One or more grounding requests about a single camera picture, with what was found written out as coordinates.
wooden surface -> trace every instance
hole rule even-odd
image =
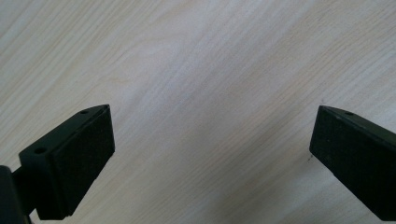
[[[396,2],[0,2],[0,163],[110,104],[116,153],[38,223],[379,223],[308,151],[319,105],[396,132]]]

light wooden table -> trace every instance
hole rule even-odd
[[[396,132],[396,2],[0,2],[0,163],[93,105],[116,153],[38,223],[379,223],[308,151],[319,105]]]

screw hole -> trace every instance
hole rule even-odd
[[[40,148],[37,148],[37,149],[35,150],[35,154],[42,154],[42,153],[44,153],[44,152],[46,152],[46,151],[47,151],[46,148],[40,147]]]

wood grain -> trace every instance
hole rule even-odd
[[[4,0],[0,163],[110,104],[62,223],[380,223],[308,147],[319,105],[396,132],[395,71],[392,0]]]

black clamp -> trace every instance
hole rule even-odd
[[[396,220],[396,134],[351,112],[320,106],[310,151],[374,214]]]
[[[20,153],[21,167],[0,166],[0,223],[61,220],[78,204],[115,151],[110,106],[76,115]]]

